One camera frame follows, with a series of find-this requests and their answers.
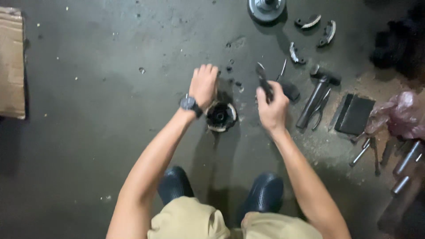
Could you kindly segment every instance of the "pliers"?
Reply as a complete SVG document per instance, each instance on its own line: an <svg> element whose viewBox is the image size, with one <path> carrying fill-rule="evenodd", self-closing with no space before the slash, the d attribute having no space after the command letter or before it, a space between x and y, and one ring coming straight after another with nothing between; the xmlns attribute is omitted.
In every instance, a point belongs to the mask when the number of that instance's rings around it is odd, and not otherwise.
<svg viewBox="0 0 425 239"><path fill-rule="evenodd" d="M322 98L322 100L319 102L319 104L317 105L317 107L313 111L312 115L310 116L310 119L311 119L315 114L319 114L319 118L317 119L316 124L312 128L313 131L315 131L317 129L320 122L322 121L323 109L325 108L326 104L328 103L330 93L331 93L331 88L329 87L325 96Z"/></svg>

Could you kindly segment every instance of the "left hand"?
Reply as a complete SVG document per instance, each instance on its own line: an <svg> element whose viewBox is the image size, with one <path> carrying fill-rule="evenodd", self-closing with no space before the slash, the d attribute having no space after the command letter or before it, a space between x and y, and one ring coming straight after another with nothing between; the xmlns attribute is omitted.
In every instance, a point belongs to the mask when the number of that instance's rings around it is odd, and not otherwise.
<svg viewBox="0 0 425 239"><path fill-rule="evenodd" d="M217 93L218 67L211 64L201 65L193 71L189 96L195 98L198 106L205 111L213 102Z"/></svg>

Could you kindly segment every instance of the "pink plastic bag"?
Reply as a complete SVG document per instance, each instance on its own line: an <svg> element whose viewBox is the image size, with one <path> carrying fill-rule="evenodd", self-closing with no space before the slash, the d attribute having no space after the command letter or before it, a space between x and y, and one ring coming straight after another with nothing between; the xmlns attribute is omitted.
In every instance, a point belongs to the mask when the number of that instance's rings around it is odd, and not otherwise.
<svg viewBox="0 0 425 239"><path fill-rule="evenodd" d="M392 136L425 140L425 101L413 91L405 91L375 105L365 132L373 134L385 124Z"/></svg>

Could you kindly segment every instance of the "cardboard box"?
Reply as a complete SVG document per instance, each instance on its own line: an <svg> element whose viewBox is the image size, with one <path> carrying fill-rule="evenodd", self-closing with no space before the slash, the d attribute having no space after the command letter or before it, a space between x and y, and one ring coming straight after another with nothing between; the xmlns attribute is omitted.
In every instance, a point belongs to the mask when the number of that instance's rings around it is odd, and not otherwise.
<svg viewBox="0 0 425 239"><path fill-rule="evenodd" d="M25 119L21 11L0 7L0 116Z"/></svg>

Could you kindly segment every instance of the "hammer handle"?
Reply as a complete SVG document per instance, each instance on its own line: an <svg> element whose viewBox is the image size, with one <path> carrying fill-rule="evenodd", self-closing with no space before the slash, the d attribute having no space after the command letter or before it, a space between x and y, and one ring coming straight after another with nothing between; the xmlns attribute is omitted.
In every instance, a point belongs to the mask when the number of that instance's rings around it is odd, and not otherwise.
<svg viewBox="0 0 425 239"><path fill-rule="evenodd" d="M310 96L309 101L307 102L306 106L303 109L303 112L301 113L300 118L297 121L296 126L300 129L304 129L307 127L307 124L309 123L310 116L312 115L313 111L316 109L317 104L320 102L320 100L323 97L323 94L325 93L326 89L328 88L329 82L328 81L321 81L317 83L316 87L313 90L312 95Z"/></svg>

